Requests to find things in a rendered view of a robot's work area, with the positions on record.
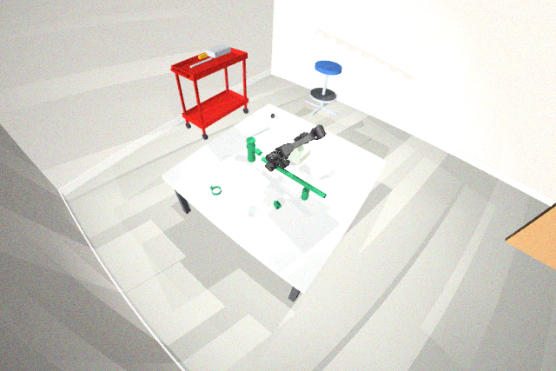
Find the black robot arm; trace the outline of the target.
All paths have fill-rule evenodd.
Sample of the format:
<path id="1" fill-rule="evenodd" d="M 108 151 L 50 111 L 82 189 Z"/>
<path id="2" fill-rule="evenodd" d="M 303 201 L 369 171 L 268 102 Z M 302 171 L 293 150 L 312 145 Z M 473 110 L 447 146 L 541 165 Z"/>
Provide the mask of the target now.
<path id="1" fill-rule="evenodd" d="M 327 133 L 325 132 L 324 128 L 322 127 L 322 125 L 318 125 L 316 127 L 313 127 L 311 129 L 311 131 L 308 132 L 302 132 L 300 133 L 294 140 L 294 142 L 292 143 L 287 143 L 287 144 L 282 144 L 281 146 L 279 146 L 278 148 L 275 149 L 275 151 L 267 154 L 265 156 L 266 160 L 268 163 L 271 163 L 273 161 L 275 161 L 276 159 L 280 159 L 280 161 L 278 161 L 276 164 L 281 167 L 281 169 L 285 169 L 289 164 L 290 161 L 289 160 L 285 160 L 286 157 L 288 157 L 290 155 L 290 153 L 293 152 L 294 149 L 300 147 L 303 144 L 307 144 L 313 140 L 320 140 L 322 137 L 324 137 Z M 316 137 L 316 138 L 315 138 Z"/>

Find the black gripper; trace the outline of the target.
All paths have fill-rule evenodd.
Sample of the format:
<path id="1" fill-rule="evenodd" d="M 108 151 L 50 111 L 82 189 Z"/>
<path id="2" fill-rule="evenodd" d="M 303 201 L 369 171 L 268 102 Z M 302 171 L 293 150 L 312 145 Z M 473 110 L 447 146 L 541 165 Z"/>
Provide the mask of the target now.
<path id="1" fill-rule="evenodd" d="M 269 170 L 270 172 L 272 172 L 274 169 L 277 168 L 277 167 L 276 167 L 276 163 L 277 163 L 278 161 L 280 161 L 279 158 L 276 159 L 275 161 L 271 162 L 271 163 L 266 163 L 266 164 L 265 164 L 265 168 L 266 168 L 267 170 Z"/>

